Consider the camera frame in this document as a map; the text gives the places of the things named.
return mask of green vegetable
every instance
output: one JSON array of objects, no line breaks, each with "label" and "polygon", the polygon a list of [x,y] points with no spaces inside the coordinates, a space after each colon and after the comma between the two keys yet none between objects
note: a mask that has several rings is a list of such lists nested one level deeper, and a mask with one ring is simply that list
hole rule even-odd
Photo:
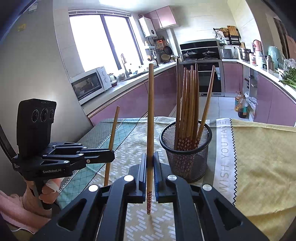
[{"label": "green vegetable", "polygon": [[296,69],[289,68],[288,71],[285,71],[283,75],[283,80],[280,80],[280,82],[296,89]]}]

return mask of green patterned fabric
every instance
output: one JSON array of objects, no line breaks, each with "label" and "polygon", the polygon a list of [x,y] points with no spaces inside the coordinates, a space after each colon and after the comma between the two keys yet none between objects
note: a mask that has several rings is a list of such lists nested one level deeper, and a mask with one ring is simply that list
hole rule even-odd
[{"label": "green patterned fabric", "polygon": [[[136,127],[139,119],[140,118],[127,118],[118,120],[113,144],[114,151],[116,151],[120,144]],[[88,148],[108,148],[112,125],[113,119],[102,121],[78,142]],[[72,177],[66,179],[62,183],[61,192],[57,198],[60,208],[64,208],[74,200],[87,187],[89,182],[104,165],[105,163],[87,164],[85,168],[76,171]]]}]

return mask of water heater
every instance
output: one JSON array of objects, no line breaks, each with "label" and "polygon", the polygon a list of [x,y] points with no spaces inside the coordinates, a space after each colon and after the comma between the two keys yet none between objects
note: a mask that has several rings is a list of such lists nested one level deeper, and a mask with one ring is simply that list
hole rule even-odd
[{"label": "water heater", "polygon": [[155,29],[150,18],[142,17],[139,19],[145,37],[156,37]]}]

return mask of camera lens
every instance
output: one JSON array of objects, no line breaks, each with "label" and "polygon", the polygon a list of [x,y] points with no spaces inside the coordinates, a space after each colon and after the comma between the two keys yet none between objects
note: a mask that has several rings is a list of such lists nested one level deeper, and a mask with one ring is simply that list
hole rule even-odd
[{"label": "camera lens", "polygon": [[52,119],[53,116],[54,116],[54,110],[51,110],[50,113],[49,113],[49,118]]},{"label": "camera lens", "polygon": [[48,114],[47,109],[43,109],[42,112],[41,112],[41,121],[46,121],[47,114]]},{"label": "camera lens", "polygon": [[36,122],[38,120],[38,115],[39,115],[38,110],[34,110],[34,112],[32,114],[32,121],[33,122]]}]

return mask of wall cabinet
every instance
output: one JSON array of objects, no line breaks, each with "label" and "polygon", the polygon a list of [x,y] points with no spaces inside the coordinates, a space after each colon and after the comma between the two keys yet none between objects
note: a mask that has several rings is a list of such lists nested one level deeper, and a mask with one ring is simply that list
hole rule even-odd
[{"label": "wall cabinet", "polygon": [[[176,106],[176,67],[170,68],[154,78],[154,114],[169,116]],[[140,118],[148,111],[148,81],[124,94],[90,118],[95,126],[100,121],[114,118],[116,107],[120,106],[119,118]]]},{"label": "wall cabinet", "polygon": [[240,63],[223,63],[225,93],[242,91],[243,72]]},{"label": "wall cabinet", "polygon": [[177,24],[170,6],[147,13],[144,17],[151,19],[155,30]]}]

